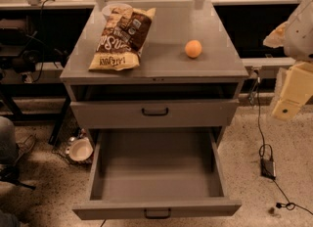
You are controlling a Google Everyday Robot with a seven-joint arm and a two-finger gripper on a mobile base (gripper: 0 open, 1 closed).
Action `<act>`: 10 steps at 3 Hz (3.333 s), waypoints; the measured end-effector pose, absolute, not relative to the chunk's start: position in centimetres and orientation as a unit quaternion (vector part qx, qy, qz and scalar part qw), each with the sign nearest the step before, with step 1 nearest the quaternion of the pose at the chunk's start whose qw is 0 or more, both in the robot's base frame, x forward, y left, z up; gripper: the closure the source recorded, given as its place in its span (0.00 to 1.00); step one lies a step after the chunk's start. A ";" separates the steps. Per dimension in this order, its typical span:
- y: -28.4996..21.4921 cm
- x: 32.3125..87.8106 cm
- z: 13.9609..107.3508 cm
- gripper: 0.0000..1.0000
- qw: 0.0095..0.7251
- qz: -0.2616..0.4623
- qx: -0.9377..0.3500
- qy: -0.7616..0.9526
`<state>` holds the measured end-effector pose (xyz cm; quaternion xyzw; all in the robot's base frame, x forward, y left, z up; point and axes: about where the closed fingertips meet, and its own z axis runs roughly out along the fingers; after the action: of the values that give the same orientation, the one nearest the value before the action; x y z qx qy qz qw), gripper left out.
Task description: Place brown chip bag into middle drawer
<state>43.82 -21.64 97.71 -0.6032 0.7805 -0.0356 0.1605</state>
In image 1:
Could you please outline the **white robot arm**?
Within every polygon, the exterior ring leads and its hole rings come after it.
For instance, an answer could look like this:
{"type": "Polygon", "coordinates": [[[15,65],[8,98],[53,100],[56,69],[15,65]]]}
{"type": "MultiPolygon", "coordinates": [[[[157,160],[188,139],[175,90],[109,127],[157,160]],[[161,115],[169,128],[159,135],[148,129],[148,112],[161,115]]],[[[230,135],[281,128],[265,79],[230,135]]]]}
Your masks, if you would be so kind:
{"type": "Polygon", "coordinates": [[[263,45],[283,47],[285,55],[295,60],[290,68],[279,70],[271,111],[276,119],[290,120],[313,97],[313,0],[301,0],[263,45]]]}

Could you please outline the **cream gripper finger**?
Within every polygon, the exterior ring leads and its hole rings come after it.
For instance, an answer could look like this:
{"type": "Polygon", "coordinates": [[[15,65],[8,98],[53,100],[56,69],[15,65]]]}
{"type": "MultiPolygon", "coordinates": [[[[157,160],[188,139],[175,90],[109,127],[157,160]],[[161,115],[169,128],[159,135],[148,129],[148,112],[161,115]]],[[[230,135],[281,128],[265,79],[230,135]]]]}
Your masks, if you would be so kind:
{"type": "Polygon", "coordinates": [[[285,32],[287,22],[278,25],[269,35],[263,40],[263,45],[270,48],[283,47],[285,42],[285,32]]]}
{"type": "Polygon", "coordinates": [[[279,100],[274,106],[272,116],[278,120],[287,121],[294,118],[299,111],[299,104],[296,104],[289,100],[279,100]]]}

